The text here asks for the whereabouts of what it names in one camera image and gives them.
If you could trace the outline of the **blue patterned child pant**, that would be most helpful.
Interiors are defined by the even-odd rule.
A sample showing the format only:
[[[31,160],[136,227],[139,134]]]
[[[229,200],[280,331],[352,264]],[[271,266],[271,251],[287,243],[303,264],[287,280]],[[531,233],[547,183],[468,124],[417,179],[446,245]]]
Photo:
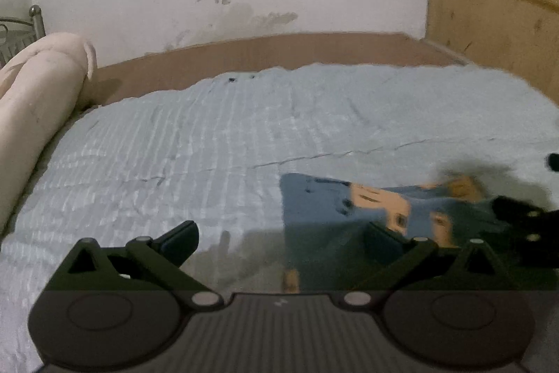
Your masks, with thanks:
[[[413,238],[459,248],[509,228],[468,176],[379,188],[288,173],[279,187],[286,287],[304,293],[357,287],[396,261]]]

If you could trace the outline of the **light blue textured bedspread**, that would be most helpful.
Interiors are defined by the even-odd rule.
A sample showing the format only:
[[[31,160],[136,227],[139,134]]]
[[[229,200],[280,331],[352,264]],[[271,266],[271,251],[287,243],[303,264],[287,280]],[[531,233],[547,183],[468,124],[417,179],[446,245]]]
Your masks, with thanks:
[[[41,365],[28,312],[80,238],[121,246],[193,220],[188,274],[220,293],[276,292],[283,174],[376,187],[466,174],[492,195],[554,208],[545,161],[557,149],[557,106],[477,66],[273,68],[94,108],[53,138],[9,221],[1,368]]]

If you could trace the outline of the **cream rolled pillow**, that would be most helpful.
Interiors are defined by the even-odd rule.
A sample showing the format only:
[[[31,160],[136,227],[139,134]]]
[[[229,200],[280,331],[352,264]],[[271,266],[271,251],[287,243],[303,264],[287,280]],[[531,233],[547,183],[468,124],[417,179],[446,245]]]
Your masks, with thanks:
[[[44,147],[88,101],[96,50],[83,37],[52,33],[1,68],[1,226],[8,224]]]

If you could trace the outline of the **metal bed headboard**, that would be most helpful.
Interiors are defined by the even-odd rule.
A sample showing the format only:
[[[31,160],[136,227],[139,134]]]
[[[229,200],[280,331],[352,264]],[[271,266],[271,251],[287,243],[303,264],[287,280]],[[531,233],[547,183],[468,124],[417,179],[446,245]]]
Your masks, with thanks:
[[[45,36],[42,9],[33,5],[27,18],[2,17],[0,19],[0,64],[5,66],[20,51]]]

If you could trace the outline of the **brown wooden bed frame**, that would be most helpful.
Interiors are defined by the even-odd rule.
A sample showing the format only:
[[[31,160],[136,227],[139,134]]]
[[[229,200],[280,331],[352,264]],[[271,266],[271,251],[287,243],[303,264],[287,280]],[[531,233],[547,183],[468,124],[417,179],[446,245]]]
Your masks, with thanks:
[[[294,33],[206,43],[115,63],[85,85],[84,111],[162,90],[183,90],[224,73],[313,63],[392,66],[466,65],[448,48],[402,33]]]

